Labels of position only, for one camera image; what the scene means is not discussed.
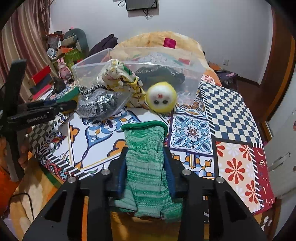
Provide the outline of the person left hand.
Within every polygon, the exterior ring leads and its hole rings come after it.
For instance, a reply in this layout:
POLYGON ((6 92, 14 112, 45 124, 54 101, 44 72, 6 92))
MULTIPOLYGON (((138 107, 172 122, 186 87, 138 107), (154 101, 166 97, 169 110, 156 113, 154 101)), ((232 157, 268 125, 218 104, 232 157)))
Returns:
MULTIPOLYGON (((20 146, 20 158, 18 159, 18 163, 24 169, 28 165, 28 155, 29 155, 29 141, 27 136, 23 137, 23 143, 20 146)), ((5 171, 8 170, 8 166, 6 164, 6 139, 5 137, 1 137, 1 168, 5 171)))

